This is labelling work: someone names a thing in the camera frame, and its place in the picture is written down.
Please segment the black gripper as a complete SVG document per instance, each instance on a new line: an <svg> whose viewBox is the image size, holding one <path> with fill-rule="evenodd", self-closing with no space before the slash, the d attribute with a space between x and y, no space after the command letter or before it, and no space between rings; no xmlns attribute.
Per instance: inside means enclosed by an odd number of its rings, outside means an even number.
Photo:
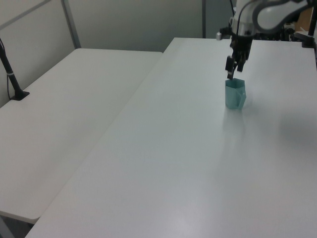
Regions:
<svg viewBox="0 0 317 238"><path fill-rule="evenodd" d="M227 78L232 80L235 70L235 62L237 62L236 70L243 71L245 61L248 60L251 50L253 37L233 36L230 47L233 49L232 56L226 59L225 70L227 71Z"/></svg>

